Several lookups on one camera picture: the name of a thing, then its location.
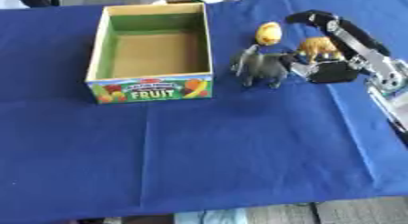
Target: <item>gray toy elephant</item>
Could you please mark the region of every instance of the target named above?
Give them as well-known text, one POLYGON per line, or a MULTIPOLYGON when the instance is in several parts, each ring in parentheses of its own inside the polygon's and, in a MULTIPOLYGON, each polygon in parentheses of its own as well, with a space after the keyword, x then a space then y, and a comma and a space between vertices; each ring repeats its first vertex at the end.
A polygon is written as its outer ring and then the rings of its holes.
POLYGON ((259 52, 258 45, 253 45, 248 49, 243 50, 235 56, 230 64, 231 71, 235 72, 236 76, 241 76, 244 69, 247 69, 243 85, 250 87, 255 78, 268 79, 269 86, 278 88, 281 82, 286 79, 289 72, 282 65, 280 58, 288 54, 262 54, 259 52))

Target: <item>yellow ball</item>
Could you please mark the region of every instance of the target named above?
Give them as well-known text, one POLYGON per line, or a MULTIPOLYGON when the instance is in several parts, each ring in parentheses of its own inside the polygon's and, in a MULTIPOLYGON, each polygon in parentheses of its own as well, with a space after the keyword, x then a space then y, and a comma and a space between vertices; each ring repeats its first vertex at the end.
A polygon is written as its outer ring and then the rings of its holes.
POLYGON ((282 39, 281 26, 275 22, 263 24, 258 28, 256 39, 258 44, 271 46, 278 44, 282 39))

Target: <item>open box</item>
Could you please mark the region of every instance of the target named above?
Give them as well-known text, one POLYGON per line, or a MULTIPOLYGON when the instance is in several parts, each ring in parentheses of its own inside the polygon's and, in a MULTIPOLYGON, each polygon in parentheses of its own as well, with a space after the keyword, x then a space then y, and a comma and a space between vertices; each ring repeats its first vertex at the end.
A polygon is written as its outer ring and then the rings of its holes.
POLYGON ((105 7, 87 84, 99 103, 211 97, 205 5, 105 7))

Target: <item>robotic arm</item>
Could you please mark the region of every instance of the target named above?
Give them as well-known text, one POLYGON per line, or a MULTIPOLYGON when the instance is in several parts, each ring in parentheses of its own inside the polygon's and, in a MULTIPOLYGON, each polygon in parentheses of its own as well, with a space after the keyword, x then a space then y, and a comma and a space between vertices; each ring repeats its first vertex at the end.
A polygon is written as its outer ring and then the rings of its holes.
POLYGON ((283 61, 312 83, 353 81, 367 74, 368 93, 383 113, 403 133, 408 133, 408 64, 391 58, 389 50, 359 27, 331 13, 310 10, 286 18, 289 24, 319 28, 342 52, 344 61, 306 66, 283 61))

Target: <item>table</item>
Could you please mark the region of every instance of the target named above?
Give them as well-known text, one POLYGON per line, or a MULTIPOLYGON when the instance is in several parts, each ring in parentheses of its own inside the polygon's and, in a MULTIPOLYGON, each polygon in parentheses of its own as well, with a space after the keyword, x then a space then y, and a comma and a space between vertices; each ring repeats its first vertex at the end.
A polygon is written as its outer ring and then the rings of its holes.
MULTIPOLYGON (((0 12, 0 223, 408 194, 408 153, 362 79, 245 90, 228 71, 258 25, 311 8, 408 58, 407 0, 209 5, 212 99, 98 106, 83 80, 101 6, 0 12)), ((316 30, 283 25, 280 46, 316 30)))

